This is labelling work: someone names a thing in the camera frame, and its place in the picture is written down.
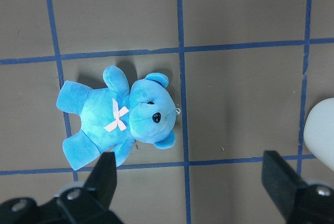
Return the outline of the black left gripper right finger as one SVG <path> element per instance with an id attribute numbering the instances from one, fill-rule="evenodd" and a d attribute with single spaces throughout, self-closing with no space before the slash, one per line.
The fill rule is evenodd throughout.
<path id="1" fill-rule="evenodd" d="M 261 182 L 286 223 L 333 223 L 333 188 L 303 180 L 277 151 L 264 151 Z"/>

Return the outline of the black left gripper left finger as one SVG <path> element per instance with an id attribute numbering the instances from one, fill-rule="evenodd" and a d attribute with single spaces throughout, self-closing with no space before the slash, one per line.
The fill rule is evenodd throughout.
<path id="1" fill-rule="evenodd" d="M 68 186 L 40 206 L 30 197 L 1 203 L 1 223 L 122 223 L 109 210 L 116 186 L 115 155 L 105 152 L 82 186 Z"/>

